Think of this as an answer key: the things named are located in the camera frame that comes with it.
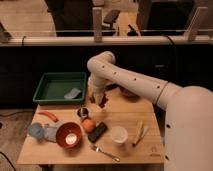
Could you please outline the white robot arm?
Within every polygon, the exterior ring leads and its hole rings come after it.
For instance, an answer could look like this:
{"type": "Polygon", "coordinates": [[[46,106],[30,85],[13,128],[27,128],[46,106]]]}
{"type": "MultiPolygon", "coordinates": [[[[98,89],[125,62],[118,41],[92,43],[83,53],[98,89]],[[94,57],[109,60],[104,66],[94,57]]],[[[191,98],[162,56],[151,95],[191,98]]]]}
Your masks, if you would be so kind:
{"type": "Polygon", "coordinates": [[[164,171],[213,171],[213,92],[122,69],[110,51],[91,57],[89,86],[96,104],[112,81],[166,112],[164,171]]]}

